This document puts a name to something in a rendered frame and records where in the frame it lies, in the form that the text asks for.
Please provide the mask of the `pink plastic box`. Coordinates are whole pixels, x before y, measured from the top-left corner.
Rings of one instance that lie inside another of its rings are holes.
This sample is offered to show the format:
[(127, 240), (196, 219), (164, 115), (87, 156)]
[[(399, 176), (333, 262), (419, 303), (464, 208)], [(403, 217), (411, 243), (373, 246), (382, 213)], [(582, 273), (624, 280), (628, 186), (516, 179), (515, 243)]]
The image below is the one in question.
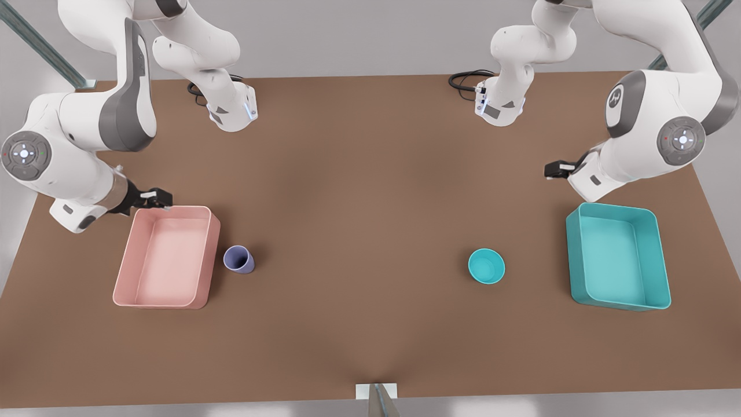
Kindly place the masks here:
[(206, 206), (137, 210), (113, 291), (122, 307), (206, 306), (221, 230)]

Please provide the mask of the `teal plastic box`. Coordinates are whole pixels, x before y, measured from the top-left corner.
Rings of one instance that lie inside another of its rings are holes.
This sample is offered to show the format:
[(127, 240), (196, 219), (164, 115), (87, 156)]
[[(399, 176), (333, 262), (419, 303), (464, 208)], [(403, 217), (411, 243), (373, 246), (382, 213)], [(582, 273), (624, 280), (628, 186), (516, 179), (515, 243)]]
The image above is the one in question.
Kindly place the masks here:
[(672, 303), (656, 215), (582, 203), (566, 217), (571, 296), (582, 305), (635, 312)]

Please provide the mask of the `purple cup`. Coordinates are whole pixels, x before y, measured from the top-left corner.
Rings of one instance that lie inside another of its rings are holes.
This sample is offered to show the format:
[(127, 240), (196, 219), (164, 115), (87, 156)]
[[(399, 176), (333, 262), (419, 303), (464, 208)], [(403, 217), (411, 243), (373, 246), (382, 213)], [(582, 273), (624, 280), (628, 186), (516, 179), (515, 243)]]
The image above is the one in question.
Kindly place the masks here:
[(239, 274), (249, 274), (256, 266), (254, 257), (244, 246), (231, 246), (225, 251), (223, 262), (230, 271)]

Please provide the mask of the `teal bowl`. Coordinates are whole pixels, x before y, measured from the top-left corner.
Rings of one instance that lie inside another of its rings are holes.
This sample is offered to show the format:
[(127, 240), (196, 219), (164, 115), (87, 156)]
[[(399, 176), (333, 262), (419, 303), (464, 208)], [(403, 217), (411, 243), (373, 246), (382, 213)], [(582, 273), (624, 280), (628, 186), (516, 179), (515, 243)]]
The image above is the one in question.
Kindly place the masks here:
[(489, 248), (473, 251), (469, 256), (467, 267), (471, 277), (484, 284), (500, 282), (506, 272), (503, 257)]

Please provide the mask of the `silver frame post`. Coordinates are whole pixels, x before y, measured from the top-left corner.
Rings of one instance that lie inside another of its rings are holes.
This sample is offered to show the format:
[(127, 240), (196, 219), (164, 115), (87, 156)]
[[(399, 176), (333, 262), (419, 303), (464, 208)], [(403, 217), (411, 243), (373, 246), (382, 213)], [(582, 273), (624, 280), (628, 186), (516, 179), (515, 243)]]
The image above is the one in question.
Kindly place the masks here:
[(368, 401), (368, 417), (401, 417), (394, 403), (397, 398), (397, 383), (355, 385), (355, 399)]
[(0, 21), (15, 32), (37, 55), (51, 68), (62, 76), (77, 90), (90, 90), (96, 87), (95, 79), (86, 79), (72, 66), (61, 53), (56, 50), (33, 26), (29, 23), (8, 0), (0, 0)]
[[(692, 35), (694, 38), (699, 39), (699, 42), (702, 44), (702, 50), (704, 51), (704, 54), (709, 57), (709, 59), (712, 61), (713, 66), (715, 67), (717, 73), (720, 73), (722, 71), (722, 67), (719, 64), (719, 61), (717, 60), (714, 51), (712, 50), (711, 45), (709, 44), (709, 41), (706, 38), (706, 35), (704, 33), (704, 29), (706, 29), (709, 24), (714, 21), (718, 16), (720, 16), (725, 9), (727, 9), (734, 0), (708, 0), (706, 5), (701, 8), (699, 13), (697, 13), (696, 16), (694, 16), (691, 11), (688, 11), (689, 15), (689, 21), (691, 22), (690, 28), (692, 29)], [(649, 70), (680, 70), (684, 68), (684, 66), (689, 66), (689, 64), (680, 64), (680, 61), (674, 58), (669, 57), (669, 52), (665, 52), (662, 48), (659, 48), (661, 50), (662, 54), (657, 56), (654, 61), (649, 65)]]

